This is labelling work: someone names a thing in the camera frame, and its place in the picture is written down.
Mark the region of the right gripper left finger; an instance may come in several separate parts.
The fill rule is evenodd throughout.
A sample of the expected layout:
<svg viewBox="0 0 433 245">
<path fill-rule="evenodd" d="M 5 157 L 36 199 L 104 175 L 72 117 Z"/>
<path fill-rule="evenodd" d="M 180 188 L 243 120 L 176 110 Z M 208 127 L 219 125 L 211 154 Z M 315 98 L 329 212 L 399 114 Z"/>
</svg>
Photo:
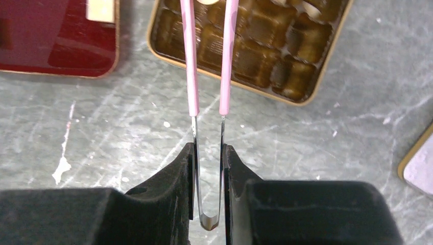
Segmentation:
<svg viewBox="0 0 433 245">
<path fill-rule="evenodd" d="M 1 244 L 189 244 L 193 145 L 122 193 L 114 188 L 1 192 Z"/>
</svg>

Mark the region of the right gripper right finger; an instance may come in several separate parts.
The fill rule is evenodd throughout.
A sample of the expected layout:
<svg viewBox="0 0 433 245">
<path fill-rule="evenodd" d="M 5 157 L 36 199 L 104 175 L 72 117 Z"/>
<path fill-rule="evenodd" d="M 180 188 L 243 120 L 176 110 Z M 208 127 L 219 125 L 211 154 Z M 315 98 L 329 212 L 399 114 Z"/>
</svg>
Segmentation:
<svg viewBox="0 0 433 245">
<path fill-rule="evenodd" d="M 263 180 L 231 145 L 222 165 L 226 244 L 404 244 L 370 183 Z"/>
</svg>

